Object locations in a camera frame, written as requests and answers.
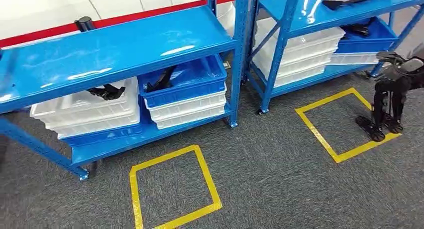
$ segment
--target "white plastic bin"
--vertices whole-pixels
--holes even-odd
[[[225,86],[225,90],[223,91],[155,107],[149,107],[146,98],[144,99],[144,103],[146,108],[150,111],[150,116],[153,121],[163,121],[166,118],[174,118],[179,115],[195,112],[211,106],[213,107],[214,105],[225,104],[227,101],[225,97],[226,91],[227,87]]]
[[[138,94],[128,95],[128,111],[117,113],[113,116],[96,117],[88,121],[78,121],[72,124],[46,123],[45,128],[55,131],[58,138],[71,137],[86,133],[94,133],[112,128],[134,125],[140,122],[140,107]]]
[[[275,26],[276,22],[272,18],[266,18],[257,21],[257,33],[255,35],[255,47],[265,38],[265,36]],[[279,29],[260,49],[272,61],[277,44]],[[315,55],[328,49],[337,48],[340,39],[345,35],[345,31],[340,27],[333,27],[306,35],[290,38],[284,49],[281,63],[298,60],[300,55],[307,57]]]
[[[116,88],[125,87],[118,99],[104,100],[88,91],[80,91],[34,104],[30,116],[50,124],[51,127],[59,127],[129,114],[129,111],[134,110],[134,98],[137,99],[138,96],[137,77],[114,82],[112,85]]]
[[[207,106],[200,110],[191,111],[183,115],[177,115],[167,118],[159,118],[156,120],[156,125],[158,129],[165,129],[174,126],[178,126],[185,123],[194,122],[197,120],[215,117],[225,112],[226,102],[220,102],[219,104],[213,106]]]
[[[278,68],[277,78],[290,75],[292,73],[298,73],[302,70],[309,70],[311,67],[316,65],[326,64],[330,61],[330,57],[337,50],[337,47],[329,48],[324,51],[319,51],[315,54],[307,56],[299,56],[297,60],[285,61],[281,63]],[[254,64],[262,71],[265,79],[268,80],[270,75],[272,56],[264,52],[259,51],[258,54],[253,58]]]
[[[65,138],[77,136],[86,133],[94,133],[112,128],[120,128],[129,125],[134,125],[140,122],[140,108],[136,103],[130,113],[124,115],[117,115],[115,117],[99,118],[87,123],[73,124],[71,126],[51,126],[45,125],[45,128],[55,131],[58,135],[57,138]]]
[[[306,78],[310,78],[310,77],[322,74],[325,71],[325,68],[328,62],[329,61],[317,64],[317,65],[313,65],[312,67],[309,67],[307,69],[302,69],[288,75],[278,76],[275,79],[274,88],[281,87],[286,84],[294,83]]]
[[[335,53],[329,65],[362,65],[377,64],[377,52]]]

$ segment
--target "blue metal shelf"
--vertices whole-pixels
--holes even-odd
[[[362,64],[362,65],[328,65],[325,67],[325,71],[322,74],[311,76],[302,80],[298,80],[289,84],[285,84],[279,87],[272,89],[271,97],[277,97],[283,94],[291,93],[309,86],[322,83],[340,76],[344,76],[350,73],[362,71],[365,68],[372,67],[373,65]],[[267,84],[267,80],[264,77],[264,74],[259,70],[255,64],[251,65],[251,68],[256,73],[263,85]]]
[[[342,65],[328,66],[321,75],[313,76],[297,82],[293,82],[284,86],[274,88],[280,62],[283,57],[288,39],[302,36],[305,34],[317,32],[320,30],[342,26],[346,24],[356,23],[358,21],[379,16],[384,13],[390,13],[389,25],[393,25],[393,11],[424,4],[424,0],[365,0],[353,4],[343,5],[336,10],[331,10],[322,4],[323,0],[252,0],[250,4],[249,28],[247,30],[247,62],[244,66],[243,79],[249,79],[252,86],[258,91],[262,102],[260,111],[266,113],[269,111],[269,103],[271,98],[285,93],[289,93],[301,88],[305,88],[316,83],[339,77],[351,72],[361,70],[367,65]],[[272,30],[265,36],[254,50],[253,38],[255,34],[255,22],[258,9],[262,8],[269,13],[274,20],[277,21]],[[397,40],[391,44],[389,51],[394,51],[405,37],[411,32],[417,22],[424,15],[424,8],[421,7],[405,29],[398,36]],[[264,79],[262,73],[255,68],[252,58],[265,45],[274,33],[279,29],[275,52],[272,58],[271,68],[269,69],[268,80]],[[374,67],[371,75],[377,75],[381,64]],[[257,83],[252,77],[252,71],[256,72],[263,85]]]
[[[228,117],[232,111],[230,105],[225,106],[225,113],[222,115],[189,122],[182,125],[177,125],[159,130],[154,122],[141,125],[145,132],[126,136],[113,140],[102,141],[89,145],[75,146],[72,148],[72,165],[81,166],[87,163],[97,161],[101,158],[106,158],[121,152],[125,152],[142,145],[157,141],[159,139],[169,137],[171,135]]]
[[[0,113],[234,49],[207,6],[3,51]]]
[[[230,101],[225,113],[163,130],[77,146],[72,160],[0,116],[4,134],[79,176],[82,164],[228,117],[236,127],[242,67],[245,64],[249,0],[235,0],[234,37],[216,18],[216,0],[207,5],[94,29],[8,50],[0,49],[0,114],[195,59],[232,51]]]
[[[259,0],[260,7],[276,21],[283,17],[286,2]],[[287,36],[293,38],[423,3],[424,0],[366,0],[331,10],[322,0],[299,0]]]

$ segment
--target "gray carpet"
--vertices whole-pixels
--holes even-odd
[[[403,10],[396,25],[413,12]],[[421,23],[401,54],[422,40],[422,28]],[[422,89],[408,95],[403,135],[340,164],[295,112],[350,87],[371,101],[373,85],[358,74],[346,75],[274,98],[270,113],[261,116],[255,115],[257,93],[244,86],[239,127],[220,120],[103,159],[84,182],[1,137],[0,228],[133,228],[131,167],[192,144],[201,148],[223,207],[182,228],[424,228]],[[367,141],[352,122],[360,113],[367,113],[364,106],[347,96],[307,116],[342,153]],[[6,117],[70,155],[40,121],[24,112]],[[193,152],[140,170],[137,181],[146,228],[212,202]]]

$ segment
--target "yellow floor tape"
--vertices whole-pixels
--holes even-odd
[[[181,216],[177,219],[164,223],[162,225],[156,226],[157,229],[168,229],[168,228],[176,228],[193,220],[196,220],[200,217],[203,217],[209,213],[212,213],[216,210],[219,210],[223,207],[220,196],[218,195],[217,188],[215,187],[214,181],[212,180],[211,173],[209,172],[208,166],[206,164],[205,158],[203,157],[202,151],[198,145],[191,145],[177,151],[159,156],[155,159],[145,161],[141,164],[134,165],[129,172],[129,182],[131,186],[131,197],[132,197],[132,208],[134,210],[134,219],[135,219],[135,228],[143,229],[143,217],[142,210],[140,207],[140,198],[139,198],[139,187],[137,184],[136,172],[150,166],[153,166],[158,163],[162,163],[166,160],[181,156],[188,152],[193,152],[196,155],[197,161],[200,165],[200,169],[203,173],[204,180],[206,181],[206,185],[209,189],[210,195],[212,197],[213,203],[211,205],[205,206],[199,210],[191,212],[187,215]]]
[[[324,104],[327,104],[329,102],[332,102],[334,100],[337,100],[339,98],[342,98],[344,96],[354,94],[370,111],[372,110],[371,104],[361,95],[355,88],[349,88],[345,91],[339,92],[335,95],[329,96],[327,98],[324,98],[322,100],[316,101],[314,103],[311,103],[309,105],[303,106],[301,108],[295,109],[296,113],[300,116],[300,118],[303,120],[303,122],[306,124],[306,126],[311,130],[311,132],[315,135],[315,137],[318,139],[318,141],[324,146],[325,150],[330,154],[330,156],[334,159],[336,163],[341,163],[343,161],[346,161],[349,158],[353,158],[363,152],[368,151],[369,149],[372,149],[374,147],[377,147],[383,143],[386,143],[394,138],[399,137],[401,134],[393,134],[388,133],[385,135],[385,139],[381,142],[375,142],[375,141],[369,141],[365,143],[364,145],[360,145],[352,150],[349,150],[347,152],[344,152],[342,154],[337,154],[333,148],[330,146],[330,144],[324,139],[324,137],[320,134],[320,132],[315,128],[315,126],[312,124],[312,122],[306,117],[305,112],[312,110],[314,108],[317,108],[319,106],[322,106]]]

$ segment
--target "blue plastic bin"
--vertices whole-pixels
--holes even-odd
[[[379,52],[389,49],[390,45],[397,40],[393,30],[378,16],[369,25],[369,36],[360,36],[346,32],[346,39],[340,40],[335,53],[368,53]],[[366,24],[370,19],[356,23]]]
[[[63,137],[60,140],[66,142],[69,146],[89,145],[97,142],[113,140],[120,137],[134,136],[142,134],[147,124],[152,123],[150,112],[146,109],[143,99],[138,99],[140,106],[140,122],[134,125],[121,126],[108,130],[96,131],[75,136]]]
[[[178,65],[170,79],[171,87],[147,93],[147,83],[153,85],[163,72],[159,70],[137,77],[140,95],[147,100],[149,108],[225,90],[227,72],[217,54]]]

